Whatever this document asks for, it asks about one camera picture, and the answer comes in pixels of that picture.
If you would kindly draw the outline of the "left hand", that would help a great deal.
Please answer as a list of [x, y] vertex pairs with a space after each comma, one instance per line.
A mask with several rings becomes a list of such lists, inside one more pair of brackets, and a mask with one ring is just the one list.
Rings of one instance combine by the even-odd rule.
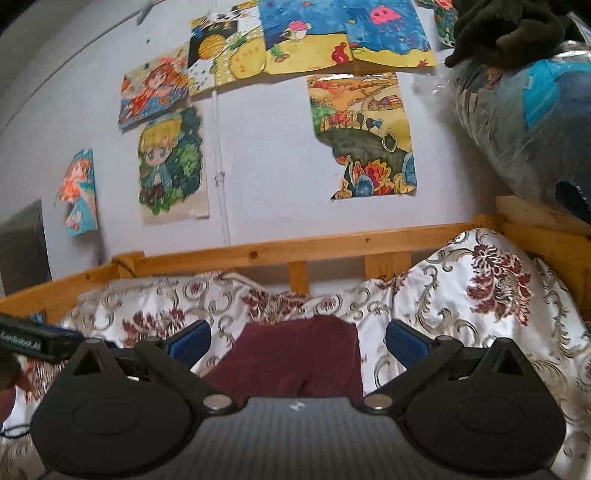
[[12, 412], [16, 399], [16, 387], [21, 383], [22, 374], [20, 362], [11, 353], [1, 358], [1, 423], [4, 423]]

